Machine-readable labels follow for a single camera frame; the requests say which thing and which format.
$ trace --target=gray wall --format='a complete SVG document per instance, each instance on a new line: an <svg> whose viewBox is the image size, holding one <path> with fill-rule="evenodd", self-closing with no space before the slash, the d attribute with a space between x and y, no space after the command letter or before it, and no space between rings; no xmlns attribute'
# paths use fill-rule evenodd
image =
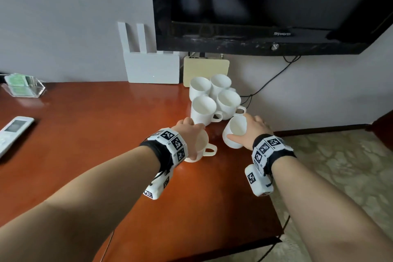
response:
<svg viewBox="0 0 393 262"><path fill-rule="evenodd" d="M3 72L45 81L125 81L117 21L145 23L155 50L152 0L0 0L0 6ZM275 130L372 122L393 109L392 45L391 27L359 56L303 57L255 96L249 111ZM276 57L226 58L241 94L255 92L286 65Z"/></svg>

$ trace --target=white router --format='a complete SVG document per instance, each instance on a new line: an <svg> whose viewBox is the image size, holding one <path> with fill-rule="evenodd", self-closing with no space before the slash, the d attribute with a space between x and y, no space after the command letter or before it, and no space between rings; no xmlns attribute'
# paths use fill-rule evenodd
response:
<svg viewBox="0 0 393 262"><path fill-rule="evenodd" d="M131 52L124 22L117 23L128 82L179 84L179 52L165 54L163 51L147 53L145 25L137 24L140 52Z"/></svg>

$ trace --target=wooden table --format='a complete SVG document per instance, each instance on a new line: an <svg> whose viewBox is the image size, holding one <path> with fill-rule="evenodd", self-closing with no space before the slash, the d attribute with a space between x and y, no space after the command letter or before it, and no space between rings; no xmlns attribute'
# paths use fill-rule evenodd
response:
<svg viewBox="0 0 393 262"><path fill-rule="evenodd" d="M18 115L37 120L0 160L0 225L190 112L183 85L47 86L39 99L0 89L1 127ZM215 156L179 165L158 200L140 197L116 229L106 261L201 261L278 241L282 228L270 198L255 197L244 175L251 152L224 144L225 125L207 127Z"/></svg>

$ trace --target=floor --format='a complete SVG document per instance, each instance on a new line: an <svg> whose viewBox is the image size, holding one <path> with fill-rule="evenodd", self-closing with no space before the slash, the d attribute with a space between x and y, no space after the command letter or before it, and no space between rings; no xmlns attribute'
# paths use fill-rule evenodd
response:
<svg viewBox="0 0 393 262"><path fill-rule="evenodd" d="M297 157L356 201L393 239L393 152L371 132L343 131L287 137ZM283 225L288 210L276 189L271 194ZM277 244L264 262L311 261L305 245L290 220ZM260 259L269 247L214 259L214 262Z"/></svg>

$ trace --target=remote control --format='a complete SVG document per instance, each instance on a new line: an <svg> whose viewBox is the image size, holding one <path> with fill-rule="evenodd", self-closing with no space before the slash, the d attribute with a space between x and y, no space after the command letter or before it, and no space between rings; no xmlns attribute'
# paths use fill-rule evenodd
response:
<svg viewBox="0 0 393 262"><path fill-rule="evenodd" d="M0 130L0 158L33 121L31 117L17 116Z"/></svg>

